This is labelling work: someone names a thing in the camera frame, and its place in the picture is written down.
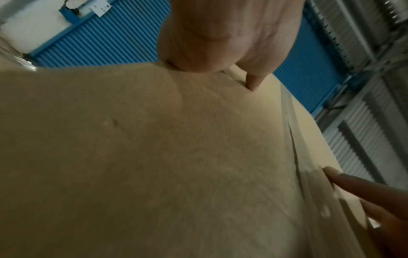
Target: white label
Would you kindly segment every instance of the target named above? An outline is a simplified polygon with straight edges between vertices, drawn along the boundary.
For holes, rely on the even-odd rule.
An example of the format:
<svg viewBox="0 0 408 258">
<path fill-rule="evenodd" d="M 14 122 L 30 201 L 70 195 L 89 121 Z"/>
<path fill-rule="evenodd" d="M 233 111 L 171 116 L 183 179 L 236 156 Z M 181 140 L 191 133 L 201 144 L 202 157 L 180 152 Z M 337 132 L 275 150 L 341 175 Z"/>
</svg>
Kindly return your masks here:
<svg viewBox="0 0 408 258">
<path fill-rule="evenodd" d="M 91 10 L 98 15 L 98 17 L 104 15 L 111 7 L 107 0 L 95 0 L 91 3 Z"/>
</svg>

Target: skin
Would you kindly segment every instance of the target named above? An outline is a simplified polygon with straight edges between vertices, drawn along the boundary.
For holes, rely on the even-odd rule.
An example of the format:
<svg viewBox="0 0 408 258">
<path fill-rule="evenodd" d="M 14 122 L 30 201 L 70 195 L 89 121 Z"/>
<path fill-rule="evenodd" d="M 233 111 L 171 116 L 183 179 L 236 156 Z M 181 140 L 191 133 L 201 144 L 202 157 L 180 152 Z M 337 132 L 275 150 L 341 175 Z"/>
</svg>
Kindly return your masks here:
<svg viewBox="0 0 408 258">
<path fill-rule="evenodd" d="M 333 184 L 359 197 L 366 215 L 381 225 L 371 234 L 384 257 L 408 257 L 408 193 L 332 167 L 323 171 Z"/>
<path fill-rule="evenodd" d="M 157 54 L 181 70 L 218 72 L 236 64 L 254 91 L 295 42 L 304 0 L 170 0 Z"/>
</svg>

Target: warehouse wall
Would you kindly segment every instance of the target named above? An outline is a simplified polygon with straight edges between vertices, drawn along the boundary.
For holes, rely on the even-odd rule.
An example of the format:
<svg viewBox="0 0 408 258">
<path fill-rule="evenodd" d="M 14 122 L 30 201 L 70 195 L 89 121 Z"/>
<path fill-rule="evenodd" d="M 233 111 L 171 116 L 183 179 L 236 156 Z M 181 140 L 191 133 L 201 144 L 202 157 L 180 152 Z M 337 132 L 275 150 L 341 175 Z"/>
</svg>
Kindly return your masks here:
<svg viewBox="0 0 408 258">
<path fill-rule="evenodd" d="M 75 8 L 85 1 L 69 0 L 67 6 Z M 9 17 L 0 30 L 18 51 L 29 53 L 70 25 L 58 11 L 63 2 L 63 0 L 37 0 Z M 88 7 L 81 9 L 81 15 L 88 12 L 90 12 Z"/>
</svg>

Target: cardboard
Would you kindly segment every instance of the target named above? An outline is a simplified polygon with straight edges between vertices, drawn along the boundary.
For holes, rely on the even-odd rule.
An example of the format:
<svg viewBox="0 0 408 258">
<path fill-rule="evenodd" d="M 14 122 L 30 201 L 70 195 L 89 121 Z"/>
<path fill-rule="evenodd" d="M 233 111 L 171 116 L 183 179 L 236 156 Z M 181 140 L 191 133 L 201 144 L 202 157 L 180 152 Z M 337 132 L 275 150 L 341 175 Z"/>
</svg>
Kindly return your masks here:
<svg viewBox="0 0 408 258">
<path fill-rule="evenodd" d="M 0 73 L 0 257 L 375 253 L 312 117 L 274 76 L 243 81 L 161 63 Z"/>
</svg>

